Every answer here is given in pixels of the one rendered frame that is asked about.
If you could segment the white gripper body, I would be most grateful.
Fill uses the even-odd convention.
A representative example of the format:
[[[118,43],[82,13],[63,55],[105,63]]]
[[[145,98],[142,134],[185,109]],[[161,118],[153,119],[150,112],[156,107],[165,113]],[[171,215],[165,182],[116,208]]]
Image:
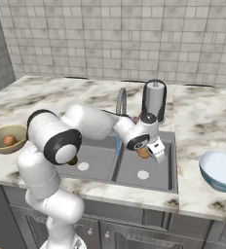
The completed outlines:
[[[151,158],[156,163],[161,163],[165,160],[165,150],[163,148],[150,147],[149,150],[151,152]]]

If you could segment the grey steel double sink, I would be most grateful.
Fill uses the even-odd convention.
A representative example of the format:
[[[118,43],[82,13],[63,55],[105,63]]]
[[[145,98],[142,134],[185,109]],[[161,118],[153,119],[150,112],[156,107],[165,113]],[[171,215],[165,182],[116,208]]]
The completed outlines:
[[[165,193],[178,193],[175,161],[175,134],[160,131],[165,145],[165,160],[156,163],[142,159],[137,152],[127,150],[120,141],[116,154],[117,135],[111,132],[103,140],[84,138],[75,165],[61,165],[60,176],[140,188]]]

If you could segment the blue bowl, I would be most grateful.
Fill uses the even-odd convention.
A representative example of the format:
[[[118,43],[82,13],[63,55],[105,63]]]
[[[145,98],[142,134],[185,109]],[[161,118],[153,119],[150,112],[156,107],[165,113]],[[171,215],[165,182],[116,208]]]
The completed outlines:
[[[199,168],[203,178],[213,189],[226,193],[226,151],[206,151],[199,158]]]

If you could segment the grey curved sink faucet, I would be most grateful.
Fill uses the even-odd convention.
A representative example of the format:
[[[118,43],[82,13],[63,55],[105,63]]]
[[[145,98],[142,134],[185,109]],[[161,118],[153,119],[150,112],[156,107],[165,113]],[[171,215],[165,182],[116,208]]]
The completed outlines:
[[[117,98],[116,105],[117,114],[127,114],[127,92],[125,88],[121,88]]]

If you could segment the brown onion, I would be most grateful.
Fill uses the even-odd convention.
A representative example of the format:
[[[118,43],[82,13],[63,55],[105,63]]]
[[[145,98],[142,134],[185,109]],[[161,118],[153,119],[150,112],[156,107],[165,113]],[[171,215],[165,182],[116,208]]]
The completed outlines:
[[[138,149],[136,152],[143,159],[148,159],[150,157],[150,153],[149,153],[149,151],[145,147],[143,147],[141,149]]]
[[[9,147],[17,143],[17,139],[13,135],[8,135],[4,137],[4,145]]]

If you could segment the grey cabinet front panel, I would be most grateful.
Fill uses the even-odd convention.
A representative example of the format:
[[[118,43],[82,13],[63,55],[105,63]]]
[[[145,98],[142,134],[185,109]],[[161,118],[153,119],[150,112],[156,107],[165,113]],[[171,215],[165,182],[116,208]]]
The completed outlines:
[[[85,199],[85,213],[111,220],[141,224],[143,210],[120,204]]]

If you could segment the grey cabinet door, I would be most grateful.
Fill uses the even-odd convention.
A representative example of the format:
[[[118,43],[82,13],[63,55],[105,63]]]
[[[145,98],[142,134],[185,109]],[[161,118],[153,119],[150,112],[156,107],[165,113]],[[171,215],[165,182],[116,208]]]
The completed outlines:
[[[202,249],[204,244],[202,239],[108,222],[100,223],[100,231],[102,249]]]
[[[75,230],[86,243],[87,249],[101,249],[98,221],[81,219],[75,225]]]

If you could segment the grey slatted cabinet panel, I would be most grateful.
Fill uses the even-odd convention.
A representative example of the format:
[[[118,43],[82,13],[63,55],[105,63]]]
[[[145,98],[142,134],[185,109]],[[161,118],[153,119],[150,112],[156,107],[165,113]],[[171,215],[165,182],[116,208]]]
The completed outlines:
[[[11,205],[27,249],[40,249],[48,239],[47,216],[30,208]]]

